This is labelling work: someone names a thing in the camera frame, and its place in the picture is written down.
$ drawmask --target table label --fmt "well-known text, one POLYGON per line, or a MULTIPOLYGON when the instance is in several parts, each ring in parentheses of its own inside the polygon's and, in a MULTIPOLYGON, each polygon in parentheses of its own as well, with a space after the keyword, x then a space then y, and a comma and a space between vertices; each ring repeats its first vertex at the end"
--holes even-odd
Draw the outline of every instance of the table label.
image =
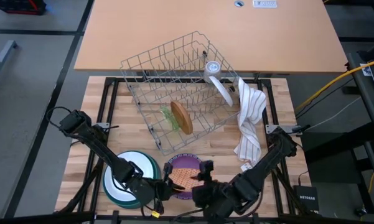
POLYGON ((365 67, 365 68, 363 68, 363 69, 362 69, 362 73, 363 73, 363 75, 365 75, 365 76, 369 76, 369 77, 371 77, 371 76, 372 76, 372 70, 371 70, 371 67, 365 67))
POLYGON ((276 1, 256 1, 253 0, 253 7, 256 8, 276 8, 278 5, 276 1))
POLYGON ((241 166, 241 170, 242 170, 242 171, 245 171, 245 170, 248 170, 248 169, 252 169, 252 166, 250 165, 249 162, 247 162, 247 163, 245 163, 245 164, 243 164, 243 165, 241 166))
POLYGON ((159 218, 159 216, 161 216, 161 214, 157 213, 156 211, 152 211, 152 216, 155 217, 155 218, 159 218))

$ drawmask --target striped dish towel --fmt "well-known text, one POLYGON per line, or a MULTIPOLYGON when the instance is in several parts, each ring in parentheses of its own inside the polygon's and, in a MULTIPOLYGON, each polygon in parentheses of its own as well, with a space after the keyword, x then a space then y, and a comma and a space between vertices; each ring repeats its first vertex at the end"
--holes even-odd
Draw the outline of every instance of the striped dish towel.
POLYGON ((238 89, 241 101, 238 126, 242 135, 234 152, 240 160, 249 160, 254 166, 260 160, 261 155, 255 124, 261 120, 266 107, 266 95, 260 90, 250 88, 241 78, 238 81, 238 89))

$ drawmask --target wire dish rack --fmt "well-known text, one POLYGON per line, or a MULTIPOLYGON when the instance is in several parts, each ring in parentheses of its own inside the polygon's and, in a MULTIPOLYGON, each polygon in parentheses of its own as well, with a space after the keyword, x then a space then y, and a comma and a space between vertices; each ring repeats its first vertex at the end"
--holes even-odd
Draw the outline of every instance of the wire dish rack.
POLYGON ((121 73, 164 155, 204 137, 227 121, 236 122, 240 110, 235 94, 238 75, 206 36, 197 31, 123 60, 121 73), (220 81, 230 92, 232 107, 213 84, 204 81, 205 64, 209 61, 221 65, 220 81), (144 74, 143 82, 136 75, 138 71, 144 74), (166 116, 166 111, 171 111, 171 101, 182 103, 187 110, 192 134, 184 134, 166 116))

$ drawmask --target gray floor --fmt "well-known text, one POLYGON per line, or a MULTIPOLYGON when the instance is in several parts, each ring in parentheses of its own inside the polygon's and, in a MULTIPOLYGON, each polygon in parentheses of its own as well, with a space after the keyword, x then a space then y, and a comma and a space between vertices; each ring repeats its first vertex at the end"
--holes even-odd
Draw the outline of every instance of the gray floor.
MULTIPOLYGON (((46 0, 46 3, 49 11, 39 17, 10 15, 0 11, 0 29, 76 31, 87 0, 46 0)), ((374 37, 374 13, 370 8, 327 6, 327 10, 339 36, 374 37)), ((0 76, 0 216, 14 190, 14 184, 25 163, 73 37, 0 34, 0 50, 9 39, 14 39, 20 47, 13 51, 0 76)), ((346 52, 372 46, 363 43, 342 45, 346 52)), ((67 73, 57 106, 80 108, 89 75, 114 75, 74 71, 72 68, 76 55, 67 73)), ((297 106, 335 76, 302 74, 285 77, 288 79, 293 104, 297 106)), ((337 88, 337 85, 343 82, 337 83, 331 89, 337 88)), ((337 91, 298 122, 301 125, 321 122, 349 104, 355 97, 337 91)), ((62 116, 60 112, 55 113, 53 120, 58 121, 62 116)), ((317 133, 342 133, 368 121, 369 117, 362 101, 358 101, 340 116, 305 135, 305 148, 310 148, 318 139, 324 139, 318 138, 317 133)), ((69 145, 70 139, 49 126, 16 216, 52 212, 65 169, 69 145)), ((357 154, 360 155, 362 152, 357 149, 357 154)), ((362 206, 362 202, 356 185, 337 183, 341 180, 349 183, 357 177, 351 172, 351 161, 346 158, 348 156, 344 154, 337 155, 312 164, 309 170, 312 184, 319 191, 321 214, 357 220, 352 211, 362 206)), ((365 173, 367 181, 370 175, 370 172, 365 173)), ((374 215, 366 216, 365 220, 374 221, 374 215)))

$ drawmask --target wooden table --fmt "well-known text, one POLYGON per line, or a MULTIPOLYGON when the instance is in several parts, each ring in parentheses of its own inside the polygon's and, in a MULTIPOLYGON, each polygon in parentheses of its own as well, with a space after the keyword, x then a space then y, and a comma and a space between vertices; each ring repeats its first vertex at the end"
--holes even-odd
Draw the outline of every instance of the wooden table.
POLYGON ((340 73, 347 59, 322 0, 95 1, 76 70, 118 70, 120 61, 199 31, 237 72, 340 73))
MULTIPOLYGON (((105 78, 106 77, 90 77, 86 88, 81 110, 86 112, 93 121, 96 120, 98 114, 105 78)), ((273 86, 274 101, 279 123, 283 125, 296 124, 286 79, 273 78, 271 79, 271 84, 273 86)), ((108 107, 109 100, 106 101, 106 110, 108 110, 108 107)), ((267 114, 269 120, 272 121, 269 101, 267 114)), ((217 129, 168 156, 163 156, 156 147, 125 83, 119 84, 111 125, 119 125, 119 128, 111 130, 108 141, 108 147, 115 154, 128 150, 145 152, 155 158, 157 163, 161 166, 161 169, 163 168, 163 164, 176 154, 185 152, 192 153, 198 155, 201 160, 213 160, 215 165, 215 178, 225 182, 231 180, 237 173, 240 173, 240 166, 244 163, 239 161, 236 154, 233 152, 240 140, 241 134, 236 122, 227 122, 222 128, 217 129)), ((257 132, 263 156, 267 153, 267 145, 262 121, 257 125, 257 132)), ((292 138, 301 144, 299 138, 292 138)), ((90 150, 82 144, 75 144, 70 148, 67 166, 55 206, 56 210, 63 208, 82 185, 89 152, 90 150)), ((302 149, 297 149, 297 156, 286 158, 286 164, 288 165, 291 185, 297 184, 298 175, 307 170, 302 149)), ((302 175, 301 180, 302 185, 311 185, 308 174, 302 175)), ((111 215, 113 210, 119 210, 121 215, 141 215, 139 209, 127 210, 112 203, 105 195, 102 184, 100 186, 96 210, 97 214, 111 215)), ((281 184, 280 186, 283 209, 285 212, 288 212, 286 193, 281 184)), ((90 201, 91 189, 87 196, 86 209, 89 208, 88 205, 90 201)), ((180 213, 196 209, 192 200, 180 200, 176 198, 171 198, 169 201, 164 202, 164 208, 165 216, 176 216, 180 213)), ((264 198, 258 213, 260 217, 278 216, 271 175, 266 178, 264 198)))

